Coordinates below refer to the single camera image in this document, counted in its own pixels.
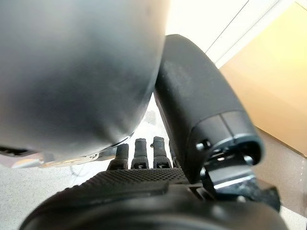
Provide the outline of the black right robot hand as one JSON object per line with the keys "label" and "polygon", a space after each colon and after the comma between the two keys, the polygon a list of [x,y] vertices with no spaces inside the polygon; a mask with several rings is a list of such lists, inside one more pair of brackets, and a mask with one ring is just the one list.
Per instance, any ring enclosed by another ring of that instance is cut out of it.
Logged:
{"label": "black right robot hand", "polygon": [[284,230],[275,186],[252,167],[263,143],[224,76],[190,40],[168,35],[154,91],[169,136],[117,147],[104,172],[56,193],[23,230]]}

